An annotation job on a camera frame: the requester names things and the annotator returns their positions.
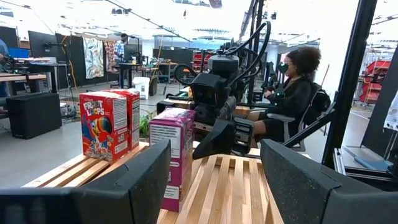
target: woman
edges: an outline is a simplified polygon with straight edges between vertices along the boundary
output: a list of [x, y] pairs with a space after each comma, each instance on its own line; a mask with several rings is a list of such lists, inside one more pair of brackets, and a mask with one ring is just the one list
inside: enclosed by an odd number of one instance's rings
[[320, 51], [313, 47], [301, 47], [286, 55], [284, 63], [288, 66], [285, 72], [288, 79], [283, 84], [285, 97], [279, 100], [273, 92], [267, 90], [264, 97], [271, 102], [277, 102], [277, 107], [251, 113], [246, 118], [254, 121], [255, 141], [252, 141], [252, 147], [257, 147], [256, 143], [265, 138], [284, 142], [283, 122], [268, 118], [269, 113], [294, 117], [295, 121], [289, 123], [289, 134], [297, 134], [299, 122], [312, 95], [312, 82], [308, 76], [318, 68], [320, 59]]

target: metal frame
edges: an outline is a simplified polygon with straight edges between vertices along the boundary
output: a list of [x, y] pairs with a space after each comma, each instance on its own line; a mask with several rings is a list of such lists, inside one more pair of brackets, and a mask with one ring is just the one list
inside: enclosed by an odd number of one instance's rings
[[360, 0], [356, 11], [351, 36], [343, 65], [338, 91], [335, 95], [335, 110], [338, 120], [332, 119], [323, 153], [322, 164], [335, 169], [334, 152], [343, 143], [349, 111], [366, 48], [377, 0]]

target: red container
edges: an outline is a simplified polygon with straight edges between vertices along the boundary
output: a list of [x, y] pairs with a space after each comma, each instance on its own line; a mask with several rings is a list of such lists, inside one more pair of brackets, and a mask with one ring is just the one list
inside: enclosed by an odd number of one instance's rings
[[125, 96], [127, 99], [127, 129], [129, 135], [128, 150], [133, 150], [139, 144], [139, 92], [135, 89], [104, 90]]
[[80, 93], [83, 153], [116, 161], [128, 153], [127, 99], [104, 91]]

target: black speaker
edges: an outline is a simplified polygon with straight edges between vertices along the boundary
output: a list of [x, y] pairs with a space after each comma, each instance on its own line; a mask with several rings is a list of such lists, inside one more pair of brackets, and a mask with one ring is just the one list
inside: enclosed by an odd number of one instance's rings
[[62, 126], [56, 93], [15, 96], [6, 101], [13, 137], [31, 139]]

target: sunglasses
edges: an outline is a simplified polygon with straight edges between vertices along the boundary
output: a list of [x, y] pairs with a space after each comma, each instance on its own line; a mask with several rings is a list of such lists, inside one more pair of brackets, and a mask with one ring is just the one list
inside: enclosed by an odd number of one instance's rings
[[281, 63], [278, 65], [278, 68], [279, 68], [279, 71], [280, 71], [281, 73], [285, 73], [285, 72], [287, 71], [287, 69], [289, 68], [289, 64], [286, 64], [286, 63], [281, 62]]

